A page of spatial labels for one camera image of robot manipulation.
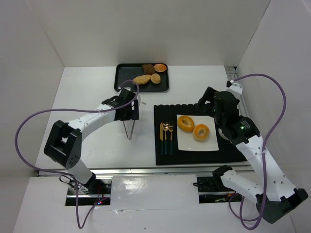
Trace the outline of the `stainless steel tongs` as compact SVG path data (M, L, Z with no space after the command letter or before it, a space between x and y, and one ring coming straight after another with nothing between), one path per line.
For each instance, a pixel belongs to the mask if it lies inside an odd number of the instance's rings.
M122 121L122 123L123 123L123 127L125 130L125 134L126 134L127 139L131 140L132 136L133 136L133 131L134 131L136 121L135 120L129 120L129 121Z

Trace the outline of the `white cup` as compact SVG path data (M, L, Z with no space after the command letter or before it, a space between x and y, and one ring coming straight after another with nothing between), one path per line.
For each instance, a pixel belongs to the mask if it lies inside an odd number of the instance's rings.
M218 129L218 133L224 140L229 141L229 139L224 135L223 131L220 128Z

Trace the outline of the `orange glazed donut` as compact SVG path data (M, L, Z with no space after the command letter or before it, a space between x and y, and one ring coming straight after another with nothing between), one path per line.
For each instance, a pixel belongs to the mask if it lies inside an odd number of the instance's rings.
M199 124L194 127L192 131L192 136L195 141L204 142L209 136L209 127L204 124Z
M177 119L177 125L186 133L191 133L195 127L193 119L186 115L182 115Z

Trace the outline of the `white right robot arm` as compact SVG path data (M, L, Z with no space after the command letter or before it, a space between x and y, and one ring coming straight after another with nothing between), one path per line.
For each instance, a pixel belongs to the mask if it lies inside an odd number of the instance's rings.
M208 87L199 99L198 106L207 106L217 128L247 159L261 183L256 184L242 177L230 166L221 166L213 172L213 176L222 186L252 201L266 222L275 223L309 195L285 176L268 151L254 122L240 114L238 97L242 94L242 86L234 82L227 82L227 85L225 91Z

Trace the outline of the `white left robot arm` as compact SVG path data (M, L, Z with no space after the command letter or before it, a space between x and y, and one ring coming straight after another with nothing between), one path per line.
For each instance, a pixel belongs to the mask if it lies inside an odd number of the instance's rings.
M139 119L140 96L123 88L120 93L94 110L75 120L55 122L50 131L44 154L74 176L88 192L98 185L96 175L81 160L82 142L102 126L114 121Z

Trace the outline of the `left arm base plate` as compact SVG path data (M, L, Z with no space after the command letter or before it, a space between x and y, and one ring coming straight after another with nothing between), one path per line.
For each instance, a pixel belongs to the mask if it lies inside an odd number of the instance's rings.
M76 197L76 188L75 182L69 180L66 182L68 184L67 197L75 198ZM111 180L100 180L97 179L95 186L90 190L78 183L78 197L80 198L104 198L110 197L111 194Z

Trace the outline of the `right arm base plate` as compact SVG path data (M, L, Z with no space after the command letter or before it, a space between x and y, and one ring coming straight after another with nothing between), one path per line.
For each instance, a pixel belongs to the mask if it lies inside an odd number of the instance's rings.
M215 177L197 177L197 181L192 184L201 193L226 192L236 193L233 189L225 187L221 181Z

